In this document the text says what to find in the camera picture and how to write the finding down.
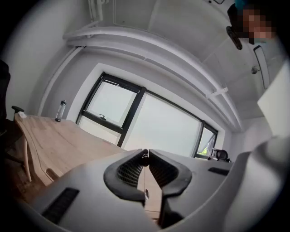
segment white ceiling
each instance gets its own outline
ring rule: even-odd
[[[243,43],[243,49],[237,50],[226,33],[226,26],[230,26],[227,9],[234,0],[221,5],[207,0],[115,1],[114,24],[150,31],[188,50],[228,87],[242,119],[262,116],[256,103],[265,91],[261,73],[251,74],[251,68],[258,65],[253,52],[257,44]],[[114,20],[113,0],[109,4],[105,6],[107,24]],[[261,46],[272,81],[285,54],[277,39]]]

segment wall-mounted fixture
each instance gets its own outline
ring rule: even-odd
[[[266,58],[263,52],[263,48],[259,45],[254,48],[254,52],[260,66],[264,89],[267,89],[270,85],[270,77],[269,77],[268,66],[267,66]]]
[[[251,74],[256,74],[259,71],[258,66],[253,66],[251,69]]]
[[[223,94],[223,93],[225,93],[225,92],[228,92],[228,88],[227,88],[227,87],[225,87],[225,88],[223,88],[223,89],[216,90],[215,92],[213,92],[213,93],[211,93],[211,94],[208,94],[208,95],[206,96],[206,98],[207,98],[207,99],[210,99],[210,98],[213,98],[213,97],[215,97],[215,96],[217,96],[217,95]]]

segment desk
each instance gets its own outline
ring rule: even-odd
[[[51,184],[74,167],[89,161],[114,155],[124,150],[110,142],[95,137],[70,120],[15,114],[22,130],[23,154],[26,175],[30,170],[44,185]],[[28,164],[29,147],[32,165]]]

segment black window frame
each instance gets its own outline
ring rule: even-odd
[[[208,159],[207,155],[201,155],[198,154],[198,147],[201,141],[201,138],[203,136],[203,130],[208,129],[210,132],[212,132],[214,134],[214,144],[213,147],[216,145],[217,142],[217,137],[218,137],[218,131],[216,129],[214,129],[211,125],[209,125],[208,123],[206,123],[205,121],[201,122],[201,127],[199,128],[199,132],[198,132],[198,140],[196,142],[195,148],[194,148],[194,152],[193,152],[193,157],[194,158],[201,158],[201,159]]]
[[[95,93],[97,92],[98,88],[100,87],[101,83],[102,82],[107,82],[109,84],[113,84],[113,85],[116,85],[116,86],[119,86],[121,88],[124,88],[124,89],[127,89],[127,90],[130,90],[132,92],[135,92],[136,93],[136,96],[132,102],[132,105],[127,113],[127,116],[123,122],[123,125],[122,126],[118,126],[116,124],[113,124],[111,122],[108,122],[92,113],[89,113],[87,111],[87,108],[89,107],[90,103],[91,103],[91,100],[93,99]],[[207,159],[208,157],[206,155],[200,155],[200,154],[197,154],[197,151],[198,151],[198,147],[199,147],[199,144],[200,144],[200,141],[201,141],[201,137],[203,135],[203,129],[206,128],[208,129],[209,131],[211,131],[214,135],[215,135],[215,140],[214,140],[214,145],[216,144],[216,141],[217,141],[217,136],[218,136],[218,131],[216,129],[214,129],[212,126],[210,126],[207,122],[205,122],[204,120],[200,119],[199,117],[197,117],[196,115],[194,115],[193,113],[189,112],[188,110],[185,110],[184,108],[182,108],[181,106],[175,104],[174,102],[146,89],[145,87],[141,87],[141,86],[138,86],[136,84],[133,84],[131,82],[128,82],[126,80],[123,80],[123,79],[120,79],[118,77],[115,77],[115,76],[112,76],[112,75],[109,75],[105,72],[103,72],[100,77],[98,78],[98,80],[96,81],[96,83],[94,84],[94,86],[92,87],[92,89],[90,90],[88,96],[86,97],[86,100],[84,102],[84,104],[82,105],[81,107],[81,110],[78,114],[78,117],[77,117],[77,121],[76,121],[76,124],[79,125],[79,122],[81,120],[81,117],[84,116],[112,131],[115,131],[117,133],[119,133],[121,136],[119,138],[119,141],[118,141],[118,144],[117,146],[121,147],[123,142],[124,142],[124,139],[127,135],[127,132],[129,130],[129,127],[132,123],[132,120],[135,116],[135,113],[141,103],[141,100],[144,96],[145,93],[148,93],[148,94],[151,94],[167,103],[169,103],[170,105],[173,105],[174,107],[180,109],[181,111],[189,114],[190,116],[192,116],[193,118],[197,119],[198,121],[201,122],[201,126],[199,128],[199,131],[198,131],[198,138],[196,140],[196,144],[195,144],[195,147],[194,147],[194,150],[193,150],[193,154],[192,154],[192,157],[198,157],[198,158],[203,158],[203,159]]]

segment white wall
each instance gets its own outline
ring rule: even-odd
[[[40,1],[24,17],[1,57],[11,74],[6,95],[8,118],[13,119],[12,105],[36,112],[53,67],[70,50],[63,34],[88,23],[87,0]]]
[[[264,117],[247,119],[244,120],[243,123],[245,132],[232,134],[228,155],[233,161],[236,160],[240,153],[252,151],[259,144],[269,140],[272,137],[269,124]]]
[[[223,149],[223,150],[226,150],[228,152],[231,148],[231,142],[232,142],[232,132],[226,130],[222,147],[219,148],[217,146],[217,143],[216,143],[215,148]]]
[[[186,84],[177,83],[165,70],[145,61],[122,55],[116,52],[80,52],[64,69],[63,73],[53,86],[48,99],[43,108],[43,116],[55,117],[56,111],[62,99],[67,100],[67,107],[64,117],[78,94],[79,89],[85,80],[91,79],[90,84],[85,87],[85,91],[78,94],[82,97],[78,109],[73,113],[71,120],[75,120],[79,110],[100,74],[106,73],[121,77],[135,84],[145,86],[149,90],[175,102],[193,114],[204,119],[221,132],[217,140],[217,148],[222,148],[224,135],[228,134],[229,128],[217,113],[193,94],[190,87]]]

